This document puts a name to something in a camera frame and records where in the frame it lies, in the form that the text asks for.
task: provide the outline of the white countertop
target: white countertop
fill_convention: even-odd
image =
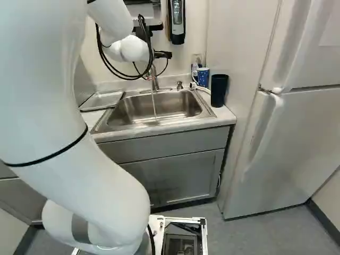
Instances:
[[[183,132],[195,129],[213,128],[217,126],[227,126],[236,123],[236,116],[226,107],[214,108],[210,103],[210,95],[204,91],[198,91],[200,96],[205,100],[207,105],[216,115],[216,118],[202,119],[197,122],[181,123],[175,125],[160,125],[151,127],[142,127],[132,130],[113,131],[110,133],[93,134],[93,138],[96,142],[100,143],[104,140],[107,142],[109,135],[110,141],[125,140],[132,138],[147,137],[150,135],[160,135],[166,133]],[[82,113],[85,122],[87,123],[89,130],[91,130],[95,124],[99,121],[100,117],[104,114],[105,110],[96,112]]]

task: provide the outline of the wall-mounted dispenser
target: wall-mounted dispenser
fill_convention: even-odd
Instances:
[[[163,30],[160,0],[124,0],[124,3],[132,16],[134,32],[139,27],[139,14],[144,16],[150,31]]]
[[[168,0],[169,39],[175,45],[185,40],[185,0]]]

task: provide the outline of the stainless steel sink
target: stainless steel sink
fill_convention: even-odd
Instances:
[[[109,109],[93,129],[93,133],[166,125],[215,117],[209,106],[195,91],[127,92],[114,109]]]

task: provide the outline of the black soap dispenser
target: black soap dispenser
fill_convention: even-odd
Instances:
[[[175,45],[185,40],[185,0],[168,0],[169,39]]]

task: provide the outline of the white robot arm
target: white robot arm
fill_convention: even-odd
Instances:
[[[88,13],[101,27],[100,40],[110,58],[120,62],[149,61],[146,42],[131,35],[133,22],[123,1],[93,1],[88,4]]]
[[[42,219],[56,239],[94,254],[134,254],[148,225],[148,194],[100,151],[72,88],[87,12],[113,59],[147,61],[148,47],[130,36],[123,0],[91,2],[15,0],[1,9],[0,158],[49,199]]]

